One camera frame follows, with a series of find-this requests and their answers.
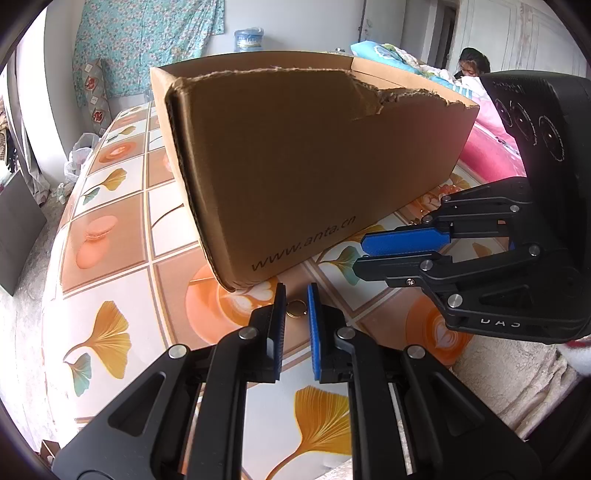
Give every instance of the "teal floral fabric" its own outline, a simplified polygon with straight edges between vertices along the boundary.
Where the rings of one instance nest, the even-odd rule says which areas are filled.
[[[144,93],[150,67],[200,57],[224,32],[224,0],[86,0],[76,35],[76,99],[86,104],[83,69],[102,59],[107,97]]]

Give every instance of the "camera lens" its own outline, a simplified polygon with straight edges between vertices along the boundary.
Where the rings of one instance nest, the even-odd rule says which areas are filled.
[[[523,133],[523,136],[529,141],[533,142],[534,145],[538,142],[535,136],[534,124],[530,120],[530,116],[527,114],[525,109],[518,103],[511,101],[511,113],[515,119],[515,123]]]
[[[556,130],[554,124],[550,121],[547,116],[542,115],[539,120],[540,123],[540,134],[544,139],[544,143],[552,156],[558,160],[564,160],[564,145],[562,139]]]
[[[504,121],[505,125],[508,127],[513,126],[513,120],[511,120],[511,115],[509,114],[509,110],[505,107],[505,104],[501,102],[499,99],[495,100],[496,110],[499,112],[499,116],[501,120]]]

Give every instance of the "pink blanket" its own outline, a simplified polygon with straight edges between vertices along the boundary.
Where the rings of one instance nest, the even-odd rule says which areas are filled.
[[[460,159],[487,182],[525,177],[517,143],[505,132],[495,105],[488,98],[475,96],[473,100],[480,105],[480,112]]]

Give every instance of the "ginkgo leaf pattern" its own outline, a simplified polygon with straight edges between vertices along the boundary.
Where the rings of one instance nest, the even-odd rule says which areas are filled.
[[[355,272],[353,272],[353,264],[360,257],[361,255],[357,249],[352,245],[348,245],[340,253],[338,258],[335,260],[323,260],[322,262],[319,262],[318,265],[322,265],[323,263],[330,263],[334,265],[343,274],[345,280],[350,285],[355,286],[359,282],[359,278],[357,275],[355,275]]]
[[[118,134],[112,136],[110,139],[107,140],[107,143],[112,142],[115,138],[118,138],[120,136],[127,136],[127,135],[131,135],[133,132],[135,132],[135,126],[134,125],[130,125],[128,127],[125,127],[121,132],[119,132]]]
[[[90,387],[90,379],[92,378],[90,355],[88,353],[83,353],[75,363],[65,363],[67,363],[68,367],[72,370],[74,392],[77,397],[80,397],[86,390],[88,390],[88,387]]]
[[[364,228],[363,230],[351,235],[345,242],[357,242],[361,243],[363,237],[368,233],[378,233],[378,232],[385,232],[386,229],[381,226],[380,224],[376,223],[375,225],[370,225],[369,227]],[[324,256],[332,249],[333,247],[328,247],[322,251],[320,255],[318,255],[318,259],[316,259],[316,263],[320,264]]]
[[[489,255],[492,255],[492,250],[482,244],[478,244],[478,243],[474,242],[472,244],[472,248],[476,252],[476,255],[478,256],[478,258],[488,257]]]
[[[82,201],[82,205],[86,205],[89,201],[96,197],[99,194],[101,187],[105,187],[110,192],[114,192],[126,178],[127,172],[124,169],[114,169],[111,173],[109,173],[109,176],[104,179],[104,181],[98,185],[90,187],[88,190],[86,190],[86,192],[83,193],[84,200]]]
[[[470,184],[462,177],[460,177],[457,173],[452,173],[451,175],[449,175],[449,179],[456,187],[462,190],[467,190],[470,188]]]
[[[375,225],[370,225],[369,227],[364,228],[363,230],[361,230],[360,232],[355,233],[354,235],[351,235],[347,240],[349,242],[357,242],[357,243],[361,243],[361,240],[363,240],[363,237],[369,233],[378,233],[378,232],[385,232],[386,229],[381,226],[379,223],[376,223]]]
[[[86,205],[89,201],[91,201],[94,197],[99,194],[100,187],[95,187],[86,195],[84,195],[84,200],[82,200],[82,205]]]
[[[309,385],[295,392],[294,413],[301,433],[300,446],[267,475],[267,480],[306,452],[351,455],[347,397]]]
[[[64,355],[64,362],[74,350],[86,346],[94,350],[111,375],[122,379],[127,366],[127,353],[131,348],[129,333],[125,332],[128,327],[129,323],[115,302],[103,302],[96,314],[92,334],[87,341],[70,348]]]
[[[119,185],[121,185],[121,183],[125,180],[126,176],[127,172],[124,169],[116,168],[111,173],[109,173],[109,176],[100,185],[104,185],[107,188],[107,190],[113,192],[117,189]]]

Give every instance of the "person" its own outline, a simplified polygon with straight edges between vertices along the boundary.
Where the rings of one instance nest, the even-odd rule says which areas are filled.
[[[454,75],[456,80],[461,77],[479,77],[491,72],[491,63],[482,52],[475,48],[464,48],[460,55],[460,71]]]

